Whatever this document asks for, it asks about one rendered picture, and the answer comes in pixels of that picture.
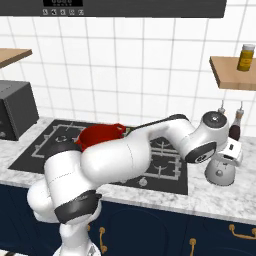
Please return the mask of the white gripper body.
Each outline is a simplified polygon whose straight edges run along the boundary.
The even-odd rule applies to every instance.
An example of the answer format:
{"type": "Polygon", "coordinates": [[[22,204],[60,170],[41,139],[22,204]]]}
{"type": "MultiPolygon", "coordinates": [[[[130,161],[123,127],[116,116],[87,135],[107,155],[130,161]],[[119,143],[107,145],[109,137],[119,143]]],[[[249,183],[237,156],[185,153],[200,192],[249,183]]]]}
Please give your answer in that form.
{"type": "Polygon", "coordinates": [[[218,154],[219,160],[232,166],[240,166],[243,160],[243,153],[239,152],[236,157],[227,154],[218,154]]]}

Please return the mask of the navy drawer front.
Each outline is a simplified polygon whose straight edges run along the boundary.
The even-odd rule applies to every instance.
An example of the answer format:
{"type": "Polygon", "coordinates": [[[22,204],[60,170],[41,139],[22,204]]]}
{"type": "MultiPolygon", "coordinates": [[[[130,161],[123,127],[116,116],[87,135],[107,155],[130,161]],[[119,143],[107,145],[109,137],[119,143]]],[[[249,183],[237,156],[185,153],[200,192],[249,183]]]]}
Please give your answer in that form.
{"type": "Polygon", "coordinates": [[[229,224],[238,234],[252,235],[255,226],[212,218],[198,218],[191,226],[191,237],[196,239],[194,256],[256,256],[256,240],[234,237],[229,224]]]}

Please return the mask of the yellow jar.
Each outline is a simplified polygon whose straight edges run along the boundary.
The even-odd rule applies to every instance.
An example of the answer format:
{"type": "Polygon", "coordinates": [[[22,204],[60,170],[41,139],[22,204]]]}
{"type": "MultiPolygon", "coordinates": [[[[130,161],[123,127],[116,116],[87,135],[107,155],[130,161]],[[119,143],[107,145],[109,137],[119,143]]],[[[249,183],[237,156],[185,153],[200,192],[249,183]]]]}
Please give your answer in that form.
{"type": "Polygon", "coordinates": [[[253,44],[244,44],[240,52],[237,64],[238,71],[249,71],[254,56],[255,46],[253,44]]]}

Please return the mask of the navy cupboard door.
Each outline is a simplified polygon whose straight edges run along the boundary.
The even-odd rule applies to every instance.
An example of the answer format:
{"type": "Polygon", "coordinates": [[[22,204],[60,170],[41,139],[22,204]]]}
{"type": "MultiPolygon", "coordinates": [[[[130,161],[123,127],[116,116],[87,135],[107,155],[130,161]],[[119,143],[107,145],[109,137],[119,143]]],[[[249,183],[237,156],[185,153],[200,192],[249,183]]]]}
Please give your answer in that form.
{"type": "Polygon", "coordinates": [[[0,185],[0,249],[27,256],[53,256],[61,245],[59,225],[36,220],[27,188],[0,185]]]}
{"type": "Polygon", "coordinates": [[[180,256],[187,222],[184,214],[103,201],[89,234],[100,246],[99,228],[105,228],[102,256],[180,256]]]}

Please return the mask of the red pot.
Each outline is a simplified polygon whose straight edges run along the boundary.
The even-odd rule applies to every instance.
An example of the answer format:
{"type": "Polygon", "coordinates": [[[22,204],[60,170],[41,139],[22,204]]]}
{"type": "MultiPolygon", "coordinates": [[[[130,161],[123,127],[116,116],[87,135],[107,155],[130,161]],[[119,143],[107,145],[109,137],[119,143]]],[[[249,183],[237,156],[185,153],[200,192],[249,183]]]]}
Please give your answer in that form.
{"type": "Polygon", "coordinates": [[[76,144],[80,146],[82,150],[110,140],[120,139],[122,134],[126,131],[126,127],[116,124],[97,124],[85,128],[78,136],[76,144]]]}

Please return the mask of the dark grey range hood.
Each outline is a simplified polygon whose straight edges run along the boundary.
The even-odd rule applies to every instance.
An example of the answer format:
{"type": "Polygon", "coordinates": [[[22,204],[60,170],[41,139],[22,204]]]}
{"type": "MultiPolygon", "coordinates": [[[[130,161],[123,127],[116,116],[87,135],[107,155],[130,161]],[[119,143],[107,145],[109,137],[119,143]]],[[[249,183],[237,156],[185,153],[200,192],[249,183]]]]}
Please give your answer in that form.
{"type": "Polygon", "coordinates": [[[0,16],[223,18],[227,0],[0,0],[0,16]]]}

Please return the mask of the black hob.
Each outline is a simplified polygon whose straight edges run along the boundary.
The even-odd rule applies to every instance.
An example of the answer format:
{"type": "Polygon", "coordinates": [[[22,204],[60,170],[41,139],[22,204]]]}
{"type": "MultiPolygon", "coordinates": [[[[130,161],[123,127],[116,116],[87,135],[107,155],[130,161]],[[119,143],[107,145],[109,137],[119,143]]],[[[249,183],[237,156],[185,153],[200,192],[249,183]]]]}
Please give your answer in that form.
{"type": "MultiPolygon", "coordinates": [[[[10,165],[10,169],[43,174],[44,157],[48,148],[55,143],[76,141],[80,132],[90,126],[93,123],[55,119],[10,165]]],[[[166,138],[151,140],[150,145],[152,160],[148,170],[142,176],[116,182],[116,185],[187,195],[187,164],[166,138]],[[147,180],[144,187],[139,184],[143,177],[147,180]]]]}

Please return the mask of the dark grey toaster oven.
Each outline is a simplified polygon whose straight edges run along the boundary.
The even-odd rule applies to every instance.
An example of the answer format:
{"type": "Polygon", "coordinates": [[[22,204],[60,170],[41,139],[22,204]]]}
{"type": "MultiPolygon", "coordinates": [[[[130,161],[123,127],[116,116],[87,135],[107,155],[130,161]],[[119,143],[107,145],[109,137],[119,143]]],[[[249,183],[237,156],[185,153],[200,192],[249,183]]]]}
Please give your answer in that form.
{"type": "Polygon", "coordinates": [[[38,120],[31,84],[0,80],[0,139],[18,141],[38,120]]]}

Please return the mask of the wooden wall shelf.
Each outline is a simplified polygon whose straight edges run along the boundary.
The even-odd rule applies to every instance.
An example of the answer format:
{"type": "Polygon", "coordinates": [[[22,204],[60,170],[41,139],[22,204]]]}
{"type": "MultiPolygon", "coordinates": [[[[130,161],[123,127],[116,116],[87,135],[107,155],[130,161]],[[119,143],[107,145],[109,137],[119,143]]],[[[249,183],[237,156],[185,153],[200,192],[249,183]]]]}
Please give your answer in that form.
{"type": "Polygon", "coordinates": [[[252,60],[249,71],[238,71],[238,57],[211,56],[215,80],[220,89],[256,91],[256,59],[252,60]]]}
{"type": "Polygon", "coordinates": [[[0,48],[0,69],[32,54],[31,49],[0,48]]]}

